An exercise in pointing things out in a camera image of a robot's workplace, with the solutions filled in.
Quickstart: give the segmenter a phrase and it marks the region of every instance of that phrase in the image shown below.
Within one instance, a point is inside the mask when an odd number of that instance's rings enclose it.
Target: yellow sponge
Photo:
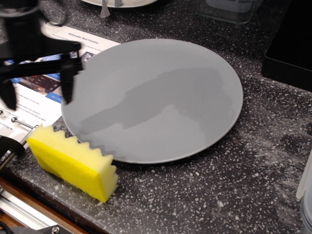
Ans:
[[[82,189],[92,197],[106,202],[117,187],[113,156],[103,156],[89,143],[78,143],[75,136],[54,132],[52,126],[39,126],[27,140],[40,166]]]

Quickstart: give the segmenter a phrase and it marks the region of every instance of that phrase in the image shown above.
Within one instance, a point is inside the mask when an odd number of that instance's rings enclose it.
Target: paper sheet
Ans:
[[[82,62],[86,62],[92,56],[119,43],[103,39],[66,26],[56,27],[46,24],[42,32],[55,39],[74,40],[81,43],[79,51]],[[49,56],[38,60],[58,59],[59,56]],[[0,116],[0,135],[21,141],[30,131],[29,128],[13,123],[11,119],[17,117],[19,121],[28,125],[43,126],[52,125],[61,117],[61,89],[60,75],[47,74],[24,78],[13,78],[17,94],[17,110],[13,111],[6,107],[0,99],[0,110],[4,114]]]

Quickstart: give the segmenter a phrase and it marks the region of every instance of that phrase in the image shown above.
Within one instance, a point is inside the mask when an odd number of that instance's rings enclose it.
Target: black container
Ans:
[[[312,18],[309,0],[292,0],[262,66],[265,77],[312,92]]]

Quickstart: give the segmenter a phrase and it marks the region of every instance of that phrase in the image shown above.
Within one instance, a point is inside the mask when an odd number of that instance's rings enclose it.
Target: dark speckled countertop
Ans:
[[[30,151],[5,176],[94,233],[298,233],[295,193],[311,151],[312,93],[261,75],[263,55],[290,1],[264,0],[242,26],[202,18],[193,2],[110,9],[102,19],[100,7],[71,0],[66,25],[120,43],[190,41],[222,56],[244,91],[241,115],[222,140],[176,162],[114,162],[119,186],[105,204],[43,171]],[[56,21],[53,2],[42,5]],[[66,130],[62,118],[54,127]]]

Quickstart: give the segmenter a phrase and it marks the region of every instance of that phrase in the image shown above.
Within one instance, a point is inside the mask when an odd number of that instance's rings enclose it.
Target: spoon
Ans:
[[[122,6],[121,0],[115,0],[115,6]]]
[[[101,10],[100,17],[101,17],[101,18],[105,18],[105,17],[110,16],[110,14],[111,14],[111,13],[109,13],[109,10],[108,10],[106,1],[105,1],[105,0],[102,0],[102,10]]]

